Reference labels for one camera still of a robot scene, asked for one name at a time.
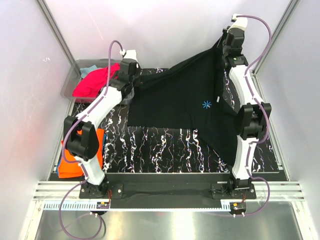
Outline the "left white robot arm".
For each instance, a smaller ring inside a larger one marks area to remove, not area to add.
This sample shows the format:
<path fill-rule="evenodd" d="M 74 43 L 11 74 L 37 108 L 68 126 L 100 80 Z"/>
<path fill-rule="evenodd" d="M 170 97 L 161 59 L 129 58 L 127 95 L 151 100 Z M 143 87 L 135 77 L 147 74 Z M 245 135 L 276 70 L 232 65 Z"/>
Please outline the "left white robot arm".
<path fill-rule="evenodd" d="M 68 151 L 84 173 L 83 187 L 96 198 L 108 193 L 108 180 L 99 160 L 97 129 L 106 115 L 125 99 L 134 96 L 134 86 L 141 72 L 137 52 L 122 50 L 119 70 L 107 80 L 98 97 L 77 116 L 68 116 L 63 123 L 61 157 Z"/>

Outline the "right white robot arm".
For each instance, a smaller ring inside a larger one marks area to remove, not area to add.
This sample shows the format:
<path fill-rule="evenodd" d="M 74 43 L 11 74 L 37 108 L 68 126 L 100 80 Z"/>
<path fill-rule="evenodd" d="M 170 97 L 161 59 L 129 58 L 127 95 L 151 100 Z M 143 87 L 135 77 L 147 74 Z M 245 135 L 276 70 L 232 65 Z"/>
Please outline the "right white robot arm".
<path fill-rule="evenodd" d="M 252 164 L 254 152 L 259 143 L 269 135 L 272 107 L 264 102 L 249 70 L 251 64 L 242 53 L 245 30 L 249 15 L 233 14 L 232 24 L 223 30 L 220 38 L 222 47 L 222 66 L 233 82 L 239 97 L 240 109 L 235 117 L 237 148 L 234 166 L 226 183 L 211 186 L 213 199 L 255 199 L 256 193 L 252 183 Z"/>

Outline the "black polo shirt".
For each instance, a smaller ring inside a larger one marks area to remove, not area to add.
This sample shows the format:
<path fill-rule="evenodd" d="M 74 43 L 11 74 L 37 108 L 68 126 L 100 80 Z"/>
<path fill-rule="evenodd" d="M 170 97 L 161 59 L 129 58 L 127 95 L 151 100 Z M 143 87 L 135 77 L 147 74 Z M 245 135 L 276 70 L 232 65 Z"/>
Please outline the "black polo shirt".
<path fill-rule="evenodd" d="M 237 152 L 235 111 L 223 98 L 218 43 L 175 66 L 143 74 L 129 106 L 128 126 L 197 130 L 228 165 Z"/>

